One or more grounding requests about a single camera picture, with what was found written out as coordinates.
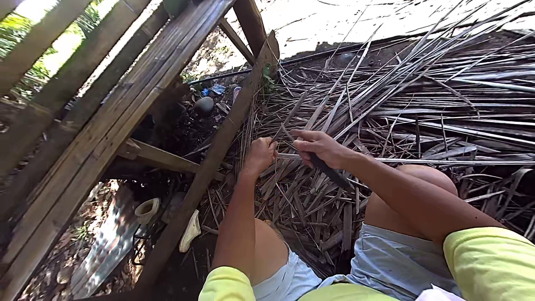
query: wrist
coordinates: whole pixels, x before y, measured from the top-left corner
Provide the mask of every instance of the wrist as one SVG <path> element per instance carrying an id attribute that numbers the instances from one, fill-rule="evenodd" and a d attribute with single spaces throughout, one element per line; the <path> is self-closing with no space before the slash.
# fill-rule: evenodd
<path id="1" fill-rule="evenodd" d="M 252 179 L 253 181 L 256 181 L 260 176 L 260 173 L 261 172 L 254 168 L 244 167 L 240 172 L 239 179 Z"/>
<path id="2" fill-rule="evenodd" d="M 347 171 L 351 172 L 353 175 L 357 176 L 357 174 L 360 173 L 360 171 L 362 171 L 363 169 L 366 169 L 366 162 L 369 160 L 370 158 L 362 153 L 358 153 L 358 152 L 355 152 L 353 151 L 352 154 L 350 154 L 347 158 L 347 162 L 349 163 L 348 166 L 349 168 L 347 169 Z"/>

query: wooden beam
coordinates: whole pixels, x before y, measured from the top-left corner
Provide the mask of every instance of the wooden beam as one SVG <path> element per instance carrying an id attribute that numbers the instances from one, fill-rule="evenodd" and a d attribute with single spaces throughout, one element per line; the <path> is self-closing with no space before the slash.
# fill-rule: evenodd
<path id="1" fill-rule="evenodd" d="M 266 40 L 266 31 L 255 0 L 236 0 L 234 12 L 249 43 L 249 48 L 251 48 L 253 55 L 258 57 Z"/>
<path id="2" fill-rule="evenodd" d="M 182 206 L 177 210 L 179 214 L 167 225 L 155 248 L 152 250 L 134 287 L 134 301 L 145 300 L 147 299 L 147 294 L 150 294 L 151 288 L 158 279 L 160 271 L 165 267 L 169 256 L 177 247 L 190 216 L 206 192 L 214 172 L 216 172 L 225 157 L 236 133 L 243 124 L 243 120 L 247 117 L 251 102 L 259 89 L 264 66 L 267 63 L 276 65 L 278 57 L 279 46 L 275 38 L 275 32 L 271 32 L 267 43 L 262 47 L 262 51 L 256 60 L 251 74 L 245 81 L 243 89 L 238 94 L 236 102 L 232 105 L 231 111 L 214 136 L 206 159 L 201 163 L 201 167 L 195 174 L 193 183 L 182 202 Z"/>
<path id="3" fill-rule="evenodd" d="M 0 62 L 0 94 L 8 92 L 91 0 L 61 1 Z"/>
<path id="4" fill-rule="evenodd" d="M 118 147 L 131 135 L 156 97 L 191 60 L 232 3 L 233 0 L 190 3 L 183 17 L 163 29 L 34 189 L 29 196 L 33 204 L 19 222 L 2 258 L 3 262 L 11 262 L 3 278 L 11 282 L 2 301 L 17 299 Z"/>
<path id="5" fill-rule="evenodd" d="M 76 102 L 59 126 L 52 129 L 48 135 L 48 141 L 41 145 L 39 153 L 22 169 L 5 193 L 0 195 L 0 222 L 7 221 L 13 216 L 16 205 L 26 199 L 54 162 L 58 160 L 87 123 L 87 120 L 98 110 L 108 92 L 117 84 L 117 81 L 132 65 L 147 43 L 165 24 L 167 18 L 167 12 L 161 4 L 134 33 L 110 65 L 91 85 L 91 88 Z M 20 217 L 25 209 L 26 206 L 17 208 L 17 217 Z"/>
<path id="6" fill-rule="evenodd" d="M 136 162 L 145 165 L 178 172 L 187 171 L 196 173 L 200 166 L 195 162 L 186 160 L 180 156 L 168 153 L 162 149 L 132 138 L 126 140 L 125 143 L 119 147 L 117 155 L 130 160 L 135 160 Z M 223 182 L 225 180 L 225 175 L 216 172 L 214 174 L 214 179 Z"/>
<path id="7" fill-rule="evenodd" d="M 10 12 L 19 6 L 24 0 L 3 0 L 0 1 L 0 20 L 3 20 Z"/>
<path id="8" fill-rule="evenodd" d="M 37 143 L 41 133 L 139 17 L 150 0 L 120 0 L 89 37 L 0 136 L 0 178 Z"/>
<path id="9" fill-rule="evenodd" d="M 219 21 L 219 28 L 227 35 L 228 39 L 236 46 L 236 48 L 241 52 L 245 59 L 249 62 L 251 66 L 255 64 L 255 57 L 249 51 L 245 43 L 240 39 L 238 34 L 234 31 L 232 26 L 228 23 L 227 19 L 221 18 Z"/>

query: shirt sleeve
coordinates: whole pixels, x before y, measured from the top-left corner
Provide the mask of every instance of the shirt sleeve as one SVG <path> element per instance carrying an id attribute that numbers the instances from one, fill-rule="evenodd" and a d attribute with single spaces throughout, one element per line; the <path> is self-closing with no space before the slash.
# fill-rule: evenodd
<path id="1" fill-rule="evenodd" d="M 199 301 L 254 301 L 249 278 L 233 267 L 212 270 L 199 294 Z"/>
<path id="2" fill-rule="evenodd" d="M 449 270 L 468 301 L 532 300 L 535 245 L 504 228 L 473 228 L 444 241 Z"/>

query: knife handle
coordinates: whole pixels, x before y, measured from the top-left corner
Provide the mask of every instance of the knife handle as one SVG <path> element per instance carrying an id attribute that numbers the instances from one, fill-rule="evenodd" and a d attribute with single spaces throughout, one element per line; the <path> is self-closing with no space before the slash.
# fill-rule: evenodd
<path id="1" fill-rule="evenodd" d="M 320 159 L 316 153 L 310 152 L 310 161 L 314 164 L 314 167 L 319 168 L 324 174 L 326 174 L 333 182 L 339 187 L 344 188 L 348 192 L 355 192 L 355 189 L 350 185 L 347 179 L 343 178 L 336 170 L 330 168 L 325 161 Z"/>

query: thigh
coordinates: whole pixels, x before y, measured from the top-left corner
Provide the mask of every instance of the thigh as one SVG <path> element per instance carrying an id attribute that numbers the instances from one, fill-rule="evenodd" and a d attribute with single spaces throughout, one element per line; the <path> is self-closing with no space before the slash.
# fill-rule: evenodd
<path id="1" fill-rule="evenodd" d="M 265 222 L 255 219 L 255 257 L 251 285 L 273 276 L 288 262 L 288 247 Z"/>
<path id="2" fill-rule="evenodd" d="M 453 184 L 448 176 L 435 168 L 407 164 L 397 167 L 397 170 L 420 178 L 457 195 L 455 184 Z M 411 225 L 409 220 L 392 210 L 390 206 L 388 206 L 375 193 L 372 193 L 368 200 L 364 215 L 364 223 L 397 233 L 427 239 L 420 233 L 420 231 Z"/>

